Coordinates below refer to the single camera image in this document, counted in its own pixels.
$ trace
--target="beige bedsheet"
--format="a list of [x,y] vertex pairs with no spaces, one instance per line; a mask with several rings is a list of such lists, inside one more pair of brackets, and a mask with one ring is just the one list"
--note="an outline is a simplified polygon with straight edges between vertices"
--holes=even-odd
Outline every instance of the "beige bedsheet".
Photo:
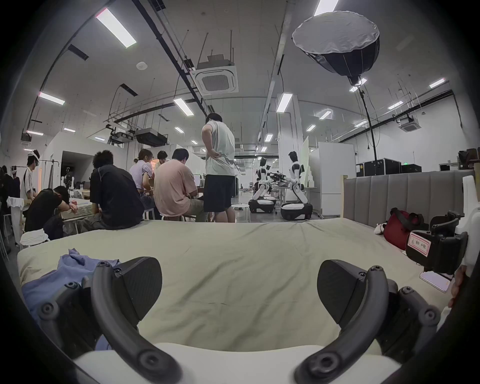
[[318,269],[327,259],[365,269],[379,264],[399,287],[412,286],[440,309],[450,297],[421,281],[422,267],[374,235],[373,228],[343,218],[265,224],[150,221],[98,230],[21,251],[21,283],[55,269],[68,248],[96,259],[152,256],[160,261],[162,292],[139,324],[152,343],[231,351],[326,345],[339,330],[317,294]]

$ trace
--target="gray upholstered headboard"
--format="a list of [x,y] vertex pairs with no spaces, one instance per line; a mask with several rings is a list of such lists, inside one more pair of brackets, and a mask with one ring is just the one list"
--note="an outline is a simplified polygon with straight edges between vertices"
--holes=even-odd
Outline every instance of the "gray upholstered headboard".
[[401,173],[344,180],[343,217],[375,227],[397,207],[426,223],[448,210],[463,213],[462,179],[473,170]]

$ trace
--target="hair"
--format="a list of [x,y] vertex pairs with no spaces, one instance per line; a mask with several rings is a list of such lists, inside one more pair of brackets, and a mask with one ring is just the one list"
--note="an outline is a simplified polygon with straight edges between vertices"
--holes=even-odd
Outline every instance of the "hair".
[[54,188],[56,193],[61,195],[61,199],[67,204],[70,202],[70,196],[68,195],[68,189],[63,185],[59,185],[57,188]]
[[104,165],[112,165],[113,164],[113,154],[109,150],[105,150],[102,152],[97,152],[95,156],[93,156],[93,168],[100,168]]
[[144,148],[138,153],[138,159],[143,160],[145,156],[148,156],[149,159],[153,158],[153,154],[148,149]]
[[182,160],[188,160],[188,151],[185,148],[177,148],[175,151],[173,151],[172,159],[182,161]]
[[[36,155],[37,158],[40,159],[40,154],[36,149],[33,150],[33,153]],[[33,156],[32,154],[28,154],[27,157],[27,167],[35,163],[35,165],[38,165],[38,160]]]
[[168,155],[165,151],[160,151],[157,153],[156,157],[158,160],[163,160],[163,159],[166,159]]
[[291,161],[298,161],[298,160],[299,160],[299,158],[298,158],[298,156],[297,156],[297,152],[295,152],[295,151],[291,151],[291,152],[288,154],[288,156],[290,157],[290,160],[291,160]]
[[218,113],[209,113],[205,119],[205,124],[207,124],[210,120],[223,121],[222,117]]

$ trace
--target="blue cloth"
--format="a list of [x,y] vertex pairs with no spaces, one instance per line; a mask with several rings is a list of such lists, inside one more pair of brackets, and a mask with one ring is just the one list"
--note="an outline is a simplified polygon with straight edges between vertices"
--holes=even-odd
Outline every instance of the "blue cloth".
[[[57,269],[43,275],[37,280],[25,283],[22,293],[25,303],[37,324],[40,319],[36,312],[38,306],[49,300],[55,293],[67,283],[75,281],[82,283],[84,276],[92,274],[96,265],[102,260],[91,259],[88,256],[80,255],[77,250],[69,249],[68,254],[60,257]],[[118,264],[118,260],[105,260],[112,266]]]

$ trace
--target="red bag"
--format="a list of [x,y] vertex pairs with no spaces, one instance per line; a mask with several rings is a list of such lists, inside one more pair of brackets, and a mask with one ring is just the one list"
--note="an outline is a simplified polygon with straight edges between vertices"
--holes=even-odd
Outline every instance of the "red bag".
[[384,237],[389,243],[405,250],[408,236],[415,229],[428,230],[428,225],[424,223],[422,215],[392,208],[384,229]]

